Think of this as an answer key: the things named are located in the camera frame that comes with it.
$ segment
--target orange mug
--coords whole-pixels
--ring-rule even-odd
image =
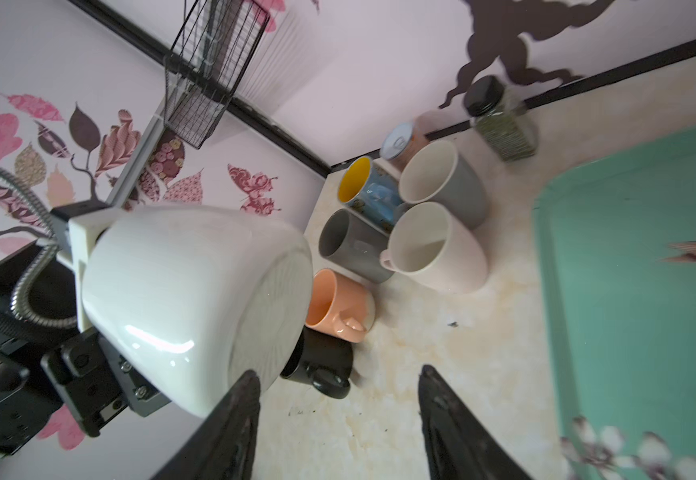
[[[308,328],[358,343],[374,322],[375,299],[361,283],[328,268],[315,274]]]

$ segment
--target black mug handle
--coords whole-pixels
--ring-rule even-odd
[[[341,375],[326,368],[316,369],[310,377],[310,381],[316,390],[327,397],[346,398],[350,392],[350,382]]]

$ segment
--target blue mug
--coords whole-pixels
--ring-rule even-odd
[[[369,157],[351,164],[340,182],[337,198],[388,234],[405,209],[399,182]]]

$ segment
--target pink mug handle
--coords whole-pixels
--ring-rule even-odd
[[[380,265],[382,265],[383,268],[386,270],[391,270],[393,272],[397,272],[398,270],[393,266],[393,263],[391,262],[391,253],[389,250],[383,250],[380,253]]]
[[[361,342],[366,336],[366,328],[353,317],[343,319],[338,313],[332,324],[335,334],[351,343]]]

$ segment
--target black jar lid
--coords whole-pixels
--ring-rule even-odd
[[[487,75],[471,85],[462,103],[472,117],[480,117],[492,110],[502,100],[504,93],[505,85],[495,75]]]

